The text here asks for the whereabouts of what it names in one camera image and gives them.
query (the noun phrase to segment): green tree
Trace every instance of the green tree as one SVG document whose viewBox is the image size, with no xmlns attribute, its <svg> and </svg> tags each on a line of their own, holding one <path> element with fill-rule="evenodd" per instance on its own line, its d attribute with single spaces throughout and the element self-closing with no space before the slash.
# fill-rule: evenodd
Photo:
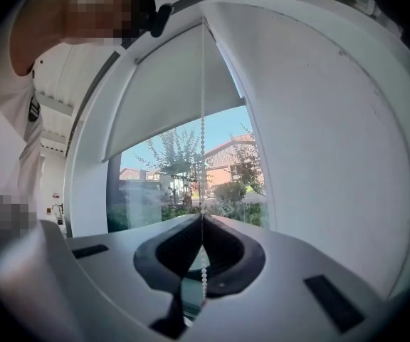
<svg viewBox="0 0 410 342">
<path fill-rule="evenodd" d="M 135 157 L 144 165 L 156 169 L 167 175 L 183 174 L 182 179 L 185 183 L 196 182 L 197 166 L 197 148 L 199 145 L 199 136 L 195 130 L 190 131 L 183 129 L 181 134 L 177 129 L 168 130 L 159 135 L 161 139 L 162 149 L 154 148 L 153 139 L 147 140 L 147 146 L 154 158 L 154 162 L 148 161 L 139 155 Z"/>
<path fill-rule="evenodd" d="M 244 185 L 250 186 L 259 195 L 265 197 L 266 193 L 261 169 L 261 159 L 259 158 L 254 132 L 251 132 L 243 124 L 241 124 L 241 126 L 252 139 L 252 143 L 236 143 L 233 145 L 235 152 L 233 161 L 235 162 L 237 175 L 239 175 L 239 180 Z M 230 133 L 230 137 L 232 141 L 235 140 L 232 133 Z"/>
</svg>

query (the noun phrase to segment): glass pane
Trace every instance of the glass pane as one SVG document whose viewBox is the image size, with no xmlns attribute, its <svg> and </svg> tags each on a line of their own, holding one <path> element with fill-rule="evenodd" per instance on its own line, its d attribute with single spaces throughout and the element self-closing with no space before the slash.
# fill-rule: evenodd
<svg viewBox="0 0 410 342">
<path fill-rule="evenodd" d="M 205 189 L 198 179 L 199 136 L 200 120 L 195 120 L 121 154 L 117 190 L 107 192 L 109 232 L 197 213 L 202 192 L 210 214 L 268 226 L 263 173 L 246 107 L 205 118 Z"/>
</svg>

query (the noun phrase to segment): sky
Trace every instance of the sky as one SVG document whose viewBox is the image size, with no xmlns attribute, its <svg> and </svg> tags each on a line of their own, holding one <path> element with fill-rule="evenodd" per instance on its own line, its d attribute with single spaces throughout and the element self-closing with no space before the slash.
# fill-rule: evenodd
<svg viewBox="0 0 410 342">
<path fill-rule="evenodd" d="M 235 136 L 245 134 L 246 132 L 241 124 L 252 131 L 246 106 L 221 111 L 220 113 L 205 117 L 205 152 L 230 140 L 229 133 Z M 200 119 L 180 125 L 177 127 L 178 133 L 181 133 L 184 128 L 188 131 L 195 129 L 196 134 L 200 135 Z M 159 136 L 153 138 L 153 143 L 156 150 L 162 150 L 162 143 Z M 131 167 L 149 170 L 149 167 L 141 164 L 137 158 L 135 158 L 134 154 L 137 154 L 149 162 L 154 160 L 146 142 L 142 142 L 122 153 L 121 168 Z"/>
</svg>

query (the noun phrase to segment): roller blind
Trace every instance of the roller blind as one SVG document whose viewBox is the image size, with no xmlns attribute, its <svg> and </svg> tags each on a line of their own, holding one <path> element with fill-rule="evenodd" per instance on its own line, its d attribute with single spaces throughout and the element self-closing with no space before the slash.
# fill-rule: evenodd
<svg viewBox="0 0 410 342">
<path fill-rule="evenodd" d="M 138 65 L 115 116 L 104 160 L 200 118 L 201 30 L 197 26 L 173 38 Z M 204 41 L 206 115 L 243 105 L 207 30 Z"/>
</svg>

